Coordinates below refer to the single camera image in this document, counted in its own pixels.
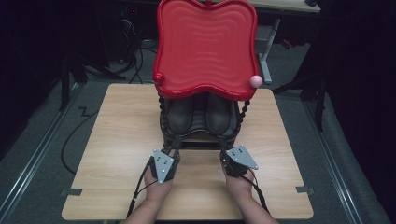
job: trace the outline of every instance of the metal rail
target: metal rail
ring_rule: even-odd
[[[50,148],[50,142],[52,137],[55,135],[58,130],[60,124],[64,120],[64,116],[67,114],[71,104],[77,98],[77,96],[81,93],[82,86],[75,84],[72,88],[72,97],[65,107],[64,110],[59,111],[54,121],[51,123],[49,128],[47,129],[44,137],[41,139],[38,147],[35,149],[35,153],[31,157],[31,159],[27,162],[25,168],[21,172],[17,181],[15,182],[13,188],[9,192],[6,199],[3,201],[0,207],[0,223],[6,224],[9,218],[12,215],[15,207],[20,201],[23,193],[26,191],[27,187],[30,184],[30,181],[35,176],[35,172],[40,166],[41,162],[44,160],[44,157],[47,155],[47,152]]]

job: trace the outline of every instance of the table leg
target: table leg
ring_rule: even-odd
[[[276,19],[274,22],[274,25],[271,27],[271,31],[268,35],[268,39],[267,39],[266,45],[264,47],[264,52],[259,53],[260,66],[262,67],[262,75],[264,76],[265,84],[272,83],[270,71],[268,69],[268,64],[267,64],[267,57],[268,57],[268,53],[270,52],[271,46],[274,42],[274,38],[275,38],[277,27],[279,26],[279,23],[280,23],[280,19]]]

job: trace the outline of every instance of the metal bracket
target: metal bracket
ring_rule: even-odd
[[[161,184],[165,180],[172,167],[174,159],[158,149],[154,149],[154,162],[157,171],[157,179]]]
[[[226,150],[227,155],[236,163],[258,170],[259,166],[248,153],[244,145]]]

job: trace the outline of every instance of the black shoe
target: black shoe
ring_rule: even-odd
[[[192,120],[192,97],[170,100],[166,118],[169,129],[183,134],[189,130]]]
[[[207,100],[206,127],[213,134],[227,131],[231,119],[231,101],[210,93]]]

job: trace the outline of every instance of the pink ball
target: pink ball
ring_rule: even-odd
[[[260,76],[253,76],[250,78],[250,86],[253,88],[259,88],[262,84],[262,78]]]

